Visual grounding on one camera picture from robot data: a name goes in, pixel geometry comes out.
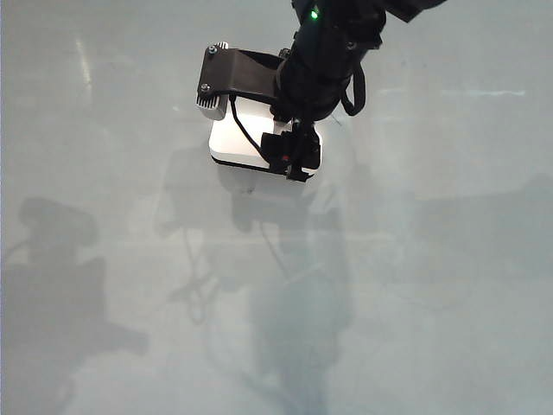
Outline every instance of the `black mounting bracket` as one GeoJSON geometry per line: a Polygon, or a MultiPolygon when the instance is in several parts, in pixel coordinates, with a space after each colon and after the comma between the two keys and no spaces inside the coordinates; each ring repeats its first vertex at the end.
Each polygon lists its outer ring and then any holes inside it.
{"type": "Polygon", "coordinates": [[[236,95],[267,105],[277,102],[277,69],[282,58],[242,49],[206,49],[198,94],[209,99],[236,95]]]}

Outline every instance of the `white object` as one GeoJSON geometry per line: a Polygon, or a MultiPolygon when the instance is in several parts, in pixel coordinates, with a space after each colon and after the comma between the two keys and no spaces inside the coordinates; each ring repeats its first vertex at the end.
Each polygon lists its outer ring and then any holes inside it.
{"type": "MultiPolygon", "coordinates": [[[[281,134],[283,131],[291,129],[291,124],[276,123],[272,117],[239,114],[238,118],[258,145],[261,145],[261,137],[264,132],[281,134]]],[[[322,156],[322,139],[318,132],[317,134],[321,142],[322,156]]],[[[211,137],[209,138],[209,151],[213,160],[217,163],[269,170],[269,164],[257,153],[257,150],[244,136],[230,112],[225,119],[213,122],[211,137]]],[[[317,170],[303,169],[303,171],[313,175],[317,170]]]]}

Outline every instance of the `black cable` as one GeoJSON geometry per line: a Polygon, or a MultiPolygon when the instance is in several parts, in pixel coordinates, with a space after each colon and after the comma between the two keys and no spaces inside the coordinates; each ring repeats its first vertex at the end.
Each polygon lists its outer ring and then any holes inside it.
{"type": "Polygon", "coordinates": [[[347,97],[347,89],[342,93],[342,105],[347,115],[352,117],[359,114],[365,107],[366,102],[366,86],[365,86],[365,74],[363,73],[363,67],[361,62],[353,70],[353,97],[355,104],[347,97]]]}
{"type": "Polygon", "coordinates": [[[240,128],[244,136],[247,138],[247,140],[250,142],[250,144],[256,149],[257,153],[263,158],[267,163],[270,164],[269,158],[263,153],[263,150],[261,150],[261,147],[259,147],[259,144],[255,142],[253,138],[251,138],[251,135],[248,133],[248,131],[244,128],[240,120],[238,119],[238,114],[236,111],[236,95],[230,95],[229,100],[231,101],[231,108],[232,108],[232,116],[234,117],[234,122],[236,125],[240,128]]]}

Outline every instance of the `gray floor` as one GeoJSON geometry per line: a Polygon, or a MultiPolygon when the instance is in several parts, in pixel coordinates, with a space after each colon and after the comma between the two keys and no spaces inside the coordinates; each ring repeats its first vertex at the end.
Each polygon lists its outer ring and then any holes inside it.
{"type": "Polygon", "coordinates": [[[4,1],[3,413],[553,413],[552,19],[390,19],[303,186],[193,106],[289,2],[4,1]]]}

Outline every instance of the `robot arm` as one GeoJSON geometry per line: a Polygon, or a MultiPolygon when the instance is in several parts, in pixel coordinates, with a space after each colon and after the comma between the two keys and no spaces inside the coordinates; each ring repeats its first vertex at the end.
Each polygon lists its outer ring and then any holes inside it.
{"type": "Polygon", "coordinates": [[[293,120],[292,131],[281,140],[263,134],[254,147],[270,172],[305,181],[302,168],[317,169],[320,164],[315,121],[328,117],[340,102],[352,116],[365,105],[361,61],[382,44],[386,11],[408,22],[444,1],[293,0],[301,27],[292,48],[274,56],[229,49],[225,43],[212,45],[205,52],[197,105],[209,118],[222,119],[230,97],[232,115],[252,145],[255,139],[238,120],[236,97],[270,105],[276,121],[293,120]],[[353,103],[346,95],[352,79],[353,103]],[[281,154],[284,148],[293,156],[281,154]]]}

